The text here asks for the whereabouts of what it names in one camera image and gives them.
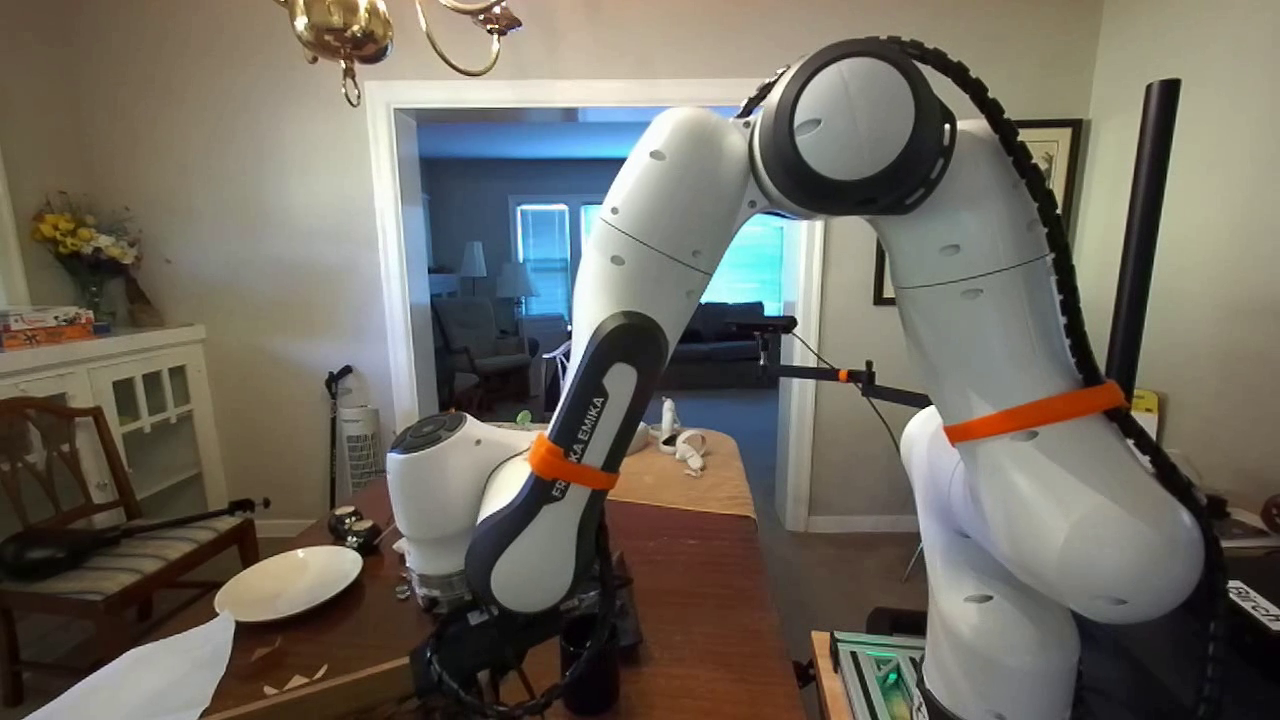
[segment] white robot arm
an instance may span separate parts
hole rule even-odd
[[[923,69],[957,82],[989,126],[957,126]],[[1190,492],[1181,473],[1091,369],[1053,198],[1000,103],[904,41],[830,43],[738,120],[658,118],[586,243],[574,371],[549,431],[433,415],[391,447],[420,589],[540,615],[594,581],[611,473],[753,211],[870,216],[891,260],[935,402],[904,431],[933,703],[1069,715],[1072,612],[1166,615],[1204,575],[1210,540],[1193,499],[1174,495]]]

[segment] couch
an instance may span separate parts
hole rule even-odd
[[[757,338],[768,324],[766,305],[699,305],[675,345],[660,389],[771,389],[778,338]]]

